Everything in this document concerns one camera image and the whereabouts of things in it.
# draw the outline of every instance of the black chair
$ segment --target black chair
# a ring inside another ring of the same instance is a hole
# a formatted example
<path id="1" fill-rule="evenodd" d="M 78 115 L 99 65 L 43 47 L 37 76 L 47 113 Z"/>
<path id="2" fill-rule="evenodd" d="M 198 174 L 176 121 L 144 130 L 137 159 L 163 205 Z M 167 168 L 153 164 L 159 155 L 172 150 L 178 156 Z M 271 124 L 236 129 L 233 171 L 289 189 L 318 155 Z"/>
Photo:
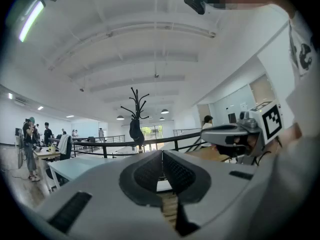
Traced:
<path id="1" fill-rule="evenodd" d="M 71 144 L 71 136 L 68 137 L 68 140 L 67 140 L 67 143 L 66 143 L 66 150 L 65 150 L 65 154 L 60 154 L 60 157 L 59 159 L 57 160 L 66 160 L 66 159 L 70 159 L 70 156 L 71 156 L 71 148 L 72 148 L 72 144 Z M 51 173 L 51 170 L 50 168 L 46 169 L 45 170 L 46 174 L 48 175 L 48 177 L 50 179 L 54 179 L 54 177 L 52 176 L 52 173 Z M 56 178 L 58 179 L 59 183 L 60 183 L 60 186 L 66 184 L 68 182 L 68 180 L 64 177 L 62 177 L 61 175 L 59 175 L 58 173 L 56 173 Z M 53 191 L 53 189 L 56 189 L 57 186 L 53 186 L 51 188 L 51 190 Z"/>

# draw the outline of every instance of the coat rack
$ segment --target coat rack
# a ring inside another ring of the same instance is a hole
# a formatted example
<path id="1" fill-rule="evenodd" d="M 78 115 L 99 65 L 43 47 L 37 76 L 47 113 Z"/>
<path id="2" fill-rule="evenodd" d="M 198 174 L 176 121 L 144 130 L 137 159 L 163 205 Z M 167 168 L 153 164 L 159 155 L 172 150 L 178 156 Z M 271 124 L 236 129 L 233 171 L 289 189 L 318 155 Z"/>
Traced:
<path id="1" fill-rule="evenodd" d="M 130 123 L 130 137 L 134 140 L 134 142 L 136 144 L 139 145 L 139 153 L 142 152 L 141 146 L 143 145 L 144 141 L 145 141 L 145 137 L 141 132 L 140 129 L 140 120 L 139 119 L 147 119 L 149 118 L 149 116 L 146 117 L 141 117 L 141 112 L 143 112 L 142 108 L 144 107 L 144 105 L 146 104 L 146 101 L 143 102 L 142 106 L 140 106 L 140 102 L 143 98 L 149 96 L 150 94 L 148 93 L 145 96 L 142 96 L 140 99 L 138 97 L 138 89 L 136 89 L 134 91 L 134 89 L 131 87 L 131 90 L 133 92 L 134 98 L 129 97 L 129 99 L 134 100 L 135 103 L 135 113 L 133 111 L 131 111 L 130 109 L 127 109 L 123 106 L 121 106 L 122 109 L 131 112 L 131 116 L 132 116 L 132 121 Z"/>

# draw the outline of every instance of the jeans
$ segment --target jeans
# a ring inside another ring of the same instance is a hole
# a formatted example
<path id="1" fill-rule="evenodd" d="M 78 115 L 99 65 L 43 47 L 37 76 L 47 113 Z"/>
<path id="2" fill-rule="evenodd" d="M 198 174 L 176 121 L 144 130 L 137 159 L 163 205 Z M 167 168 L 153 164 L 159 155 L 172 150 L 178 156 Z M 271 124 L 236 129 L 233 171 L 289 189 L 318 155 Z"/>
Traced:
<path id="1" fill-rule="evenodd" d="M 24 144 L 24 153 L 26 156 L 26 167 L 29 172 L 33 172 L 37 169 L 36 161 L 33 154 L 33 144 L 25 143 Z"/>

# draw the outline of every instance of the air conditioner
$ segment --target air conditioner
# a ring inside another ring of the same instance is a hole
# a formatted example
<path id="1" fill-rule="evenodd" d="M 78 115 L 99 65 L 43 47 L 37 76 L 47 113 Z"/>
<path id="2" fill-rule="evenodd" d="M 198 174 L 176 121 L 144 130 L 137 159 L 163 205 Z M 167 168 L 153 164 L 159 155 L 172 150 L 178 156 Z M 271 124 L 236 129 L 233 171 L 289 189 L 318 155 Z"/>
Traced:
<path id="1" fill-rule="evenodd" d="M 21 107 L 24 107 L 27 104 L 27 101 L 22 98 L 15 98 L 14 103 Z"/>

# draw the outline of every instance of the white robot part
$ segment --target white robot part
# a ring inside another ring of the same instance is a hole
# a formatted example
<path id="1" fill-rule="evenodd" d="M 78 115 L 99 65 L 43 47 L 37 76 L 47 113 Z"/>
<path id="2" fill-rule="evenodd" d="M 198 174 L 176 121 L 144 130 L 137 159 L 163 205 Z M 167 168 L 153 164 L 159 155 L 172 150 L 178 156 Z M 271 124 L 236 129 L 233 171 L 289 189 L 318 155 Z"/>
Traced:
<path id="1" fill-rule="evenodd" d="M 283 131 L 284 121 L 277 99 L 274 101 L 265 101 L 250 109 L 249 117 L 254 119 L 257 126 L 262 129 L 263 142 L 265 145 Z"/>

